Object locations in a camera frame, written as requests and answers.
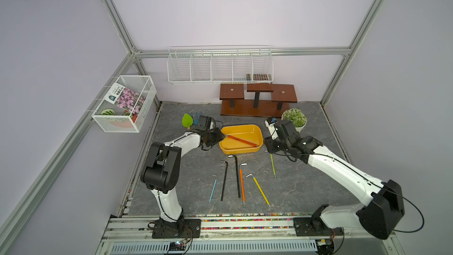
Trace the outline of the red hex key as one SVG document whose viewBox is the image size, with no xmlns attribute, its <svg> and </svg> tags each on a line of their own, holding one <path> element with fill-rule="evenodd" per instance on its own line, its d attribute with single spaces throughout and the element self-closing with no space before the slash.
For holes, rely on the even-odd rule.
<svg viewBox="0 0 453 255">
<path fill-rule="evenodd" d="M 254 148 L 259 147 L 259 145 L 255 144 L 255 143 L 252 143 L 252 142 L 250 142 L 250 141 L 247 141 L 247 140 L 244 140 L 244 139 L 241 139 L 241 138 L 237 138 L 237 137 L 232 136 L 232 135 L 226 135 L 226 137 L 227 137 L 227 138 L 230 138 L 230 139 L 233 139 L 233 140 L 236 140 L 236 141 L 238 141 L 238 142 L 241 142 L 241 143 L 243 143 L 243 144 L 250 145 L 250 146 L 252 146 L 252 147 L 254 147 Z"/>
</svg>

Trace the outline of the yellow plastic storage box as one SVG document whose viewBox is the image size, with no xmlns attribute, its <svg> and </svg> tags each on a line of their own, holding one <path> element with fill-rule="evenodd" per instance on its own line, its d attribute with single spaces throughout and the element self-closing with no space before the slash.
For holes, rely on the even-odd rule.
<svg viewBox="0 0 453 255">
<path fill-rule="evenodd" d="M 259 151 L 264 143 L 263 134 L 261 132 L 261 129 L 257 125 L 226 126 L 221 129 L 221 132 L 225 135 L 225 139 L 219 143 L 219 147 L 226 155 L 255 153 Z M 250 141 L 259 145 L 259 147 L 254 148 L 250 145 L 227 138 L 226 135 L 232 135 L 237 138 Z"/>
</svg>

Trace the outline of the green hex key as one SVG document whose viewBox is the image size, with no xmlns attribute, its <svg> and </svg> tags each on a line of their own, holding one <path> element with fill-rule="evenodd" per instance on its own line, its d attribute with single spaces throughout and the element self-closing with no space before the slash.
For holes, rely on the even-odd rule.
<svg viewBox="0 0 453 255">
<path fill-rule="evenodd" d="M 273 170 L 273 176 L 274 176 L 274 178 L 276 178 L 276 168 L 275 168 L 274 159 L 273 159 L 272 154 L 270 154 L 270 159 L 271 159 L 271 165 L 272 165 L 272 170 Z"/>
</svg>

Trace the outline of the long black hex key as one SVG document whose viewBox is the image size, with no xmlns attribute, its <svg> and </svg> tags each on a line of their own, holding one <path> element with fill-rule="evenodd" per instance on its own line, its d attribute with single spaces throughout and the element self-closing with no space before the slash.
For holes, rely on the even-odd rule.
<svg viewBox="0 0 453 255">
<path fill-rule="evenodd" d="M 237 190 L 238 190 L 238 198 L 241 198 L 241 183 L 240 183 L 240 177 L 239 177 L 239 163 L 238 163 L 238 158 L 234 154 L 228 155 L 228 158 L 234 158 L 235 161 L 235 173 L 236 173 L 236 179 L 237 179 Z"/>
</svg>

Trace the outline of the yellow hex key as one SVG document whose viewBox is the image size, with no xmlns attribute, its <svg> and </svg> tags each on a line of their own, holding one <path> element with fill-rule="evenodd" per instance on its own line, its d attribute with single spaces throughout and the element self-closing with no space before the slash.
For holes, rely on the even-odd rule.
<svg viewBox="0 0 453 255">
<path fill-rule="evenodd" d="M 255 176 L 253 176 L 253 174 L 248 174 L 248 175 L 246 175 L 246 178 L 249 178 L 249 177 L 251 177 L 251 178 L 254 180 L 254 182 L 255 182 L 255 184 L 256 184 L 256 186 L 257 186 L 257 188 L 258 188 L 258 190 L 259 190 L 261 196 L 263 197 L 265 203 L 267 204 L 267 206 L 268 206 L 268 207 L 271 207 L 271 206 L 270 206 L 270 202 L 269 202 L 269 200 L 267 199 L 267 196 L 265 195 L 265 193 L 264 193 L 264 191 L 263 191 L 263 189 L 262 189 L 260 183 L 258 182 L 258 179 L 257 179 Z"/>
</svg>

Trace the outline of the orange hex key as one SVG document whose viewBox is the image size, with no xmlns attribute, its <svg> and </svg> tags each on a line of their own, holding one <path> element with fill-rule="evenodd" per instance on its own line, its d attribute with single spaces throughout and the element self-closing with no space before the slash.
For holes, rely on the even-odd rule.
<svg viewBox="0 0 453 255">
<path fill-rule="evenodd" d="M 239 180 L 240 180 L 240 186 L 241 186 L 241 198 L 243 201 L 243 206 L 245 206 L 245 188 L 244 188 L 244 177 L 243 177 L 243 166 L 246 166 L 247 163 L 242 163 L 239 165 Z"/>
</svg>

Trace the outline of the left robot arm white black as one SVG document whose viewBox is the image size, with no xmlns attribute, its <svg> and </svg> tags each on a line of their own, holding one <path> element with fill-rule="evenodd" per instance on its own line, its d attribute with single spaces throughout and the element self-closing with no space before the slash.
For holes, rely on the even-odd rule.
<svg viewBox="0 0 453 255">
<path fill-rule="evenodd" d="M 176 193 L 182 157 L 193 149 L 207 151 L 224 138 L 217 121 L 202 115 L 198 123 L 190 125 L 183 135 L 150 145 L 140 172 L 140 181 L 156 198 L 163 221 L 176 223 L 183 215 Z"/>
</svg>

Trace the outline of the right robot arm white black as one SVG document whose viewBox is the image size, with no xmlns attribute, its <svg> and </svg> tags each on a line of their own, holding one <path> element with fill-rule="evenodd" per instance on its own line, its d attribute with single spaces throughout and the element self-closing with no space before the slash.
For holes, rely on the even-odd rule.
<svg viewBox="0 0 453 255">
<path fill-rule="evenodd" d="M 321 205 L 311 216 L 313 233 L 321 235 L 338 228 L 364 229 L 385 240 L 405 214 L 401 186 L 393 180 L 383 182 L 334 154 L 312 136 L 302 137 L 290 120 L 267 118 L 270 136 L 264 139 L 269 153 L 282 152 L 289 160 L 298 160 L 328 175 L 351 192 L 355 205 Z"/>
</svg>

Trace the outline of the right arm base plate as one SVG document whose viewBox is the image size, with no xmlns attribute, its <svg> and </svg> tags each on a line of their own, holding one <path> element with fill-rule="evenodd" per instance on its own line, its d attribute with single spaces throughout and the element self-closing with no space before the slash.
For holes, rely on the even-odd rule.
<svg viewBox="0 0 453 255">
<path fill-rule="evenodd" d="M 328 228 L 322 221 L 314 220 L 311 217 L 293 218 L 293 227 L 297 237 L 331 237 L 343 236 L 341 228 Z"/>
</svg>

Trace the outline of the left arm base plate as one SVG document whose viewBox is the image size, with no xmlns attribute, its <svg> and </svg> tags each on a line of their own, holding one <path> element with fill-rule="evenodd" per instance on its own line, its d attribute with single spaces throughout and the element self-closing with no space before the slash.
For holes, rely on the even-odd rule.
<svg viewBox="0 0 453 255">
<path fill-rule="evenodd" d="M 153 226 L 152 238 L 199 238 L 201 234 L 201 220 L 181 218 L 176 222 L 158 219 Z"/>
</svg>

